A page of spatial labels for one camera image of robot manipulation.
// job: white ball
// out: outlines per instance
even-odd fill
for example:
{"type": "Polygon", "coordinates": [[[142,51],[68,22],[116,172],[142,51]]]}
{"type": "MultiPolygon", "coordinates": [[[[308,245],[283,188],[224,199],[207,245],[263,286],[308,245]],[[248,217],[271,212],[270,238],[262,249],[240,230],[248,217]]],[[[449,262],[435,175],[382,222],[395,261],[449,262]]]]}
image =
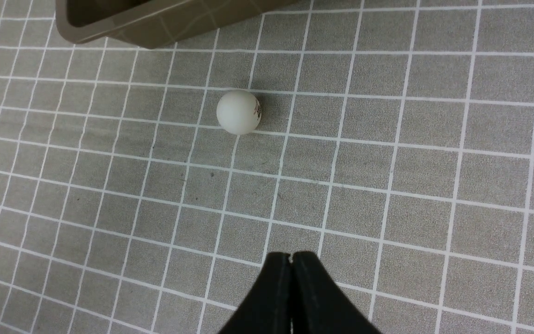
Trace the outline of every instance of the white ball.
{"type": "Polygon", "coordinates": [[[233,90],[220,99],[216,110],[218,122],[234,135],[246,135],[261,121],[261,105],[245,90],[233,90]]]}

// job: ping pong ball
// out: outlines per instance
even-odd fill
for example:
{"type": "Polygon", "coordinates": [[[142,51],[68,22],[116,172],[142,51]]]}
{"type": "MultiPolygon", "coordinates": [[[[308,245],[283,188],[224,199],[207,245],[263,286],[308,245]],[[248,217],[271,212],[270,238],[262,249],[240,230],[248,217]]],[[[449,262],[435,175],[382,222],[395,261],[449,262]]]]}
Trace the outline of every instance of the ping pong ball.
{"type": "Polygon", "coordinates": [[[246,135],[261,121],[261,105],[257,98],[245,90],[226,93],[218,102],[218,122],[233,135],[246,135]]]}

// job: brown plastic bin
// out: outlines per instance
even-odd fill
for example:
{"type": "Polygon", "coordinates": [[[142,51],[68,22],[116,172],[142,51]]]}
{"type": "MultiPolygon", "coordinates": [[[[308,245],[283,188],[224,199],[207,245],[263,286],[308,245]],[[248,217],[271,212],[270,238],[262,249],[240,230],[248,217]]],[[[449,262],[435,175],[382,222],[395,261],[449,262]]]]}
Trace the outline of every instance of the brown plastic bin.
{"type": "Polygon", "coordinates": [[[296,0],[57,0],[57,29],[82,44],[108,36],[155,49],[296,0]]]}

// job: gray grid mat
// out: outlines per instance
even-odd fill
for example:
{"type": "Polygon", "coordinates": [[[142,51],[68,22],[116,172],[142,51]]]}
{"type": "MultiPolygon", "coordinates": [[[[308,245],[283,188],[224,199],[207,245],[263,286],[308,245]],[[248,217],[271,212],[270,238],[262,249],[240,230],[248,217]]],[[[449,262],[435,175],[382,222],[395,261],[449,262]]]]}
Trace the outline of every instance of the gray grid mat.
{"type": "Polygon", "coordinates": [[[274,250],[388,334],[534,333],[534,0],[305,0],[157,51],[54,10],[0,0],[0,334],[214,333],[274,250]]]}

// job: white grid line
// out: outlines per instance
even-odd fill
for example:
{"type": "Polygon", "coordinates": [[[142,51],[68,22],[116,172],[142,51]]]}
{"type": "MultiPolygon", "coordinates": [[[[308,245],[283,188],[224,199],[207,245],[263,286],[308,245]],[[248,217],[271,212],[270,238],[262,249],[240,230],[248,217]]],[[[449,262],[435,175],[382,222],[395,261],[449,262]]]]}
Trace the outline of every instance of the white grid line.
{"type": "MultiPolygon", "coordinates": [[[[305,27],[305,33],[304,33],[304,39],[302,41],[302,51],[306,50],[306,42],[308,40],[308,32],[310,28],[310,19],[312,17],[312,9],[314,7],[314,0],[310,0],[309,5],[309,13],[308,17],[306,18],[306,27],[305,27]]],[[[302,63],[304,61],[304,53],[300,54],[300,58],[298,61],[298,68],[296,72],[296,81],[294,83],[294,91],[292,93],[292,101],[290,103],[290,113],[288,114],[288,124],[286,126],[286,133],[284,134],[284,143],[282,145],[281,149],[281,155],[280,155],[280,167],[277,172],[276,182],[275,182],[275,190],[273,191],[273,202],[271,203],[271,213],[269,214],[269,226],[267,226],[267,236],[265,237],[265,245],[263,247],[263,260],[261,260],[261,263],[265,262],[265,258],[267,257],[267,250],[269,249],[269,239],[271,237],[271,228],[272,224],[271,221],[273,221],[275,216],[275,208],[277,206],[277,194],[280,191],[280,183],[282,178],[282,171],[284,169],[284,157],[286,156],[286,148],[288,146],[288,138],[290,137],[290,129],[292,126],[292,117],[294,116],[294,107],[296,104],[296,94],[299,87],[299,81],[300,81],[300,74],[302,71],[302,63]]]]}
{"type": "MultiPolygon", "coordinates": [[[[479,39],[479,25],[481,22],[481,4],[483,0],[478,0],[479,8],[477,9],[477,16],[475,19],[475,30],[473,32],[473,44],[472,44],[472,50],[477,50],[477,40],[479,39]]],[[[469,78],[467,81],[467,91],[466,91],[466,99],[470,99],[471,97],[471,89],[473,86],[473,69],[475,68],[475,55],[473,54],[470,59],[469,63],[469,78]]],[[[460,142],[458,145],[458,157],[457,157],[457,163],[456,163],[456,171],[454,175],[454,185],[453,185],[453,196],[452,196],[452,204],[451,204],[451,216],[449,218],[449,226],[447,231],[447,237],[446,237],[446,251],[451,251],[451,242],[452,242],[452,231],[454,227],[454,215],[456,213],[456,204],[457,204],[457,198],[458,198],[458,185],[460,183],[460,170],[462,167],[462,161],[463,161],[463,152],[464,152],[464,139],[466,136],[466,130],[467,130],[467,118],[469,114],[469,103],[464,104],[464,113],[463,113],[463,122],[461,125],[461,131],[460,131],[460,142]]],[[[446,291],[446,280],[448,276],[448,267],[449,267],[449,260],[450,256],[445,255],[445,260],[442,268],[442,279],[440,281],[440,292],[439,292],[439,306],[438,313],[436,314],[436,327],[435,327],[435,334],[439,334],[440,332],[440,324],[442,321],[442,307],[444,305],[445,301],[445,291],[446,291]]]]}
{"type": "Polygon", "coordinates": [[[525,195],[525,215],[523,216],[523,226],[521,232],[521,247],[519,248],[519,267],[516,275],[515,286],[515,300],[512,307],[512,330],[511,334],[516,334],[516,323],[519,316],[519,306],[521,301],[521,285],[523,279],[523,264],[525,264],[525,250],[526,250],[526,235],[528,229],[528,216],[530,214],[530,200],[533,189],[533,173],[534,173],[534,121],[533,121],[533,135],[530,148],[530,162],[528,164],[528,180],[525,195]]]}
{"type": "MultiPolygon", "coordinates": [[[[362,0],[360,8],[364,8],[365,0],[362,0]]],[[[358,23],[356,24],[356,33],[354,34],[353,51],[358,48],[358,40],[360,38],[360,27],[362,26],[362,12],[358,14],[358,23]]],[[[331,205],[331,193],[333,192],[333,180],[335,179],[335,167],[337,166],[337,155],[339,154],[339,146],[341,146],[341,133],[343,131],[343,123],[345,122],[345,108],[347,107],[347,94],[350,93],[351,77],[354,73],[354,61],[356,55],[352,54],[350,59],[350,68],[347,73],[347,81],[345,82],[345,97],[343,98],[343,105],[341,106],[341,116],[339,117],[339,127],[337,128],[337,142],[335,143],[335,152],[333,153],[333,161],[331,163],[331,175],[329,176],[329,186],[327,191],[327,199],[324,203],[324,213],[322,222],[322,231],[320,232],[320,239],[318,241],[318,250],[316,252],[318,258],[323,250],[324,229],[327,226],[327,218],[329,217],[329,206],[331,205]]]]}

